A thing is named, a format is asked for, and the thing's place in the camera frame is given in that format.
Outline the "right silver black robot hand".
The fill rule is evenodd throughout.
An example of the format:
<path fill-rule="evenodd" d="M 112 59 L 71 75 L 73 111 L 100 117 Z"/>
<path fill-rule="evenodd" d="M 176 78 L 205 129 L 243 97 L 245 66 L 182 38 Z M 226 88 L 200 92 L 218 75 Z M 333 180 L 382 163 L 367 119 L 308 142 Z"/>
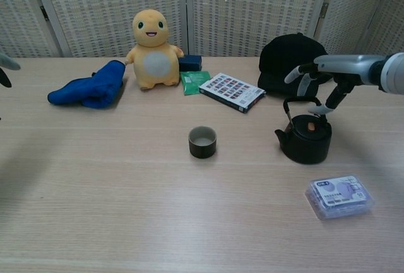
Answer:
<path fill-rule="evenodd" d="M 326 115 L 334 111 L 356 86 L 373 85 L 386 92 L 387 90 L 382 85 L 385 79 L 382 70 L 388 58 L 385 55 L 368 54 L 318 56 L 311 63 L 296 66 L 286 75 L 284 82 L 289 84 L 303 76 L 304 82 L 309 83 L 322 74 L 332 76 L 337 86 L 328 96 L 326 102 L 309 109 L 309 112 L 313 114 Z"/>

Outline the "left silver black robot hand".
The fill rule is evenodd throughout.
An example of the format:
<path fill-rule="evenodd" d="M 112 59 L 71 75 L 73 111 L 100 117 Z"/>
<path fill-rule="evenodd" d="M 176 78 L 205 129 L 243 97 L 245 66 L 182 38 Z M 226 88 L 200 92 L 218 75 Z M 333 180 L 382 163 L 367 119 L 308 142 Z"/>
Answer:
<path fill-rule="evenodd" d="M 5 73 L 4 68 L 17 71 L 21 69 L 21 66 L 13 58 L 1 53 L 1 85 L 6 88 L 11 88 L 11 81 Z"/>

